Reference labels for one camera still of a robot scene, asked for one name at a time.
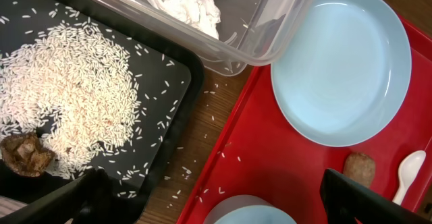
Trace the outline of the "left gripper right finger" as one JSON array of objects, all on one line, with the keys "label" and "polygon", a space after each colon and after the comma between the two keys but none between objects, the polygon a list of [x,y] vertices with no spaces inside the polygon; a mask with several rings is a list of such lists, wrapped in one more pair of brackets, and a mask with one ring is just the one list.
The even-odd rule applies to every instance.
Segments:
[{"label": "left gripper right finger", "polygon": [[431,224],[334,169],[324,171],[320,196],[328,223]]}]

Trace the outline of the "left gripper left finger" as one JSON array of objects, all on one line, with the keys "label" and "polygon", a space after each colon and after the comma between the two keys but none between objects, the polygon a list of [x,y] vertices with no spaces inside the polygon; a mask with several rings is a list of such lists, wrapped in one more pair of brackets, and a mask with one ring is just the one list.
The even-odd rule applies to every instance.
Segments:
[{"label": "left gripper left finger", "polygon": [[33,203],[1,218],[1,223],[92,223],[110,209],[112,184],[103,170],[91,170]]}]

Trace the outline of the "white plastic spoon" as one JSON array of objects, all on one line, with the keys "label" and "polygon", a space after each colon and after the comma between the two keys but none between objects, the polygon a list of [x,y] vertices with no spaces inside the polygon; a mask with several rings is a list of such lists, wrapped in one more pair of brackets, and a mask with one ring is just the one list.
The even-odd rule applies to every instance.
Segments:
[{"label": "white plastic spoon", "polygon": [[393,198],[393,202],[401,205],[404,197],[416,179],[423,163],[426,159],[426,152],[423,150],[415,151],[409,154],[399,165],[398,179],[399,188]]}]

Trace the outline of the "brown food lump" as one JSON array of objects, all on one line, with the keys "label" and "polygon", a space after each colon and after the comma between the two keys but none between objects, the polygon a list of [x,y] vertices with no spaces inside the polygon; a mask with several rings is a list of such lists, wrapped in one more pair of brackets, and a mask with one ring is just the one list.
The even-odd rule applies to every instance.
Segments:
[{"label": "brown food lump", "polygon": [[45,148],[37,134],[15,134],[1,141],[1,156],[6,166],[14,173],[24,177],[42,175],[55,153]]}]

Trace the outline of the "small light blue bowl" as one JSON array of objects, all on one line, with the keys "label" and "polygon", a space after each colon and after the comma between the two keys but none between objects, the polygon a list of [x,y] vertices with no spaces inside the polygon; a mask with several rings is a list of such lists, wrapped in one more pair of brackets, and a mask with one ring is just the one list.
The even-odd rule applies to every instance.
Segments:
[{"label": "small light blue bowl", "polygon": [[237,195],[217,204],[204,224],[296,224],[286,212],[252,195]]}]

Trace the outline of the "large light blue plate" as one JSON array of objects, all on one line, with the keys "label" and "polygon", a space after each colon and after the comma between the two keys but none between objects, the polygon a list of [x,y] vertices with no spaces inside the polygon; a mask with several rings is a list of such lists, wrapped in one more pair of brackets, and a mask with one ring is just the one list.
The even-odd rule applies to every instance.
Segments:
[{"label": "large light blue plate", "polygon": [[412,56],[400,18],[383,0],[314,0],[283,57],[271,65],[290,125],[324,146],[359,144],[397,114]]}]

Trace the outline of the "white rice pile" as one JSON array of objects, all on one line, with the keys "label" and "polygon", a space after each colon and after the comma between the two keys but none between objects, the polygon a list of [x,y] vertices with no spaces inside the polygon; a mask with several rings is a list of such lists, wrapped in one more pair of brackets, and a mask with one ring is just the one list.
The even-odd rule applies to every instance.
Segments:
[{"label": "white rice pile", "polygon": [[104,149],[133,137],[138,93],[130,53],[96,24],[60,24],[1,60],[1,136],[32,133],[55,153],[52,175],[71,179]]}]

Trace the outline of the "white tissue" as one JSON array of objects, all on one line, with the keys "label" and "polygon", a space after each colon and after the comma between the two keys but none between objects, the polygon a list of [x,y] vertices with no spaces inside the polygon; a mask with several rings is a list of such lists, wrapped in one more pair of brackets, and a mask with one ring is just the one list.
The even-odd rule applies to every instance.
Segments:
[{"label": "white tissue", "polygon": [[221,12],[214,0],[147,0],[154,8],[218,39]]}]

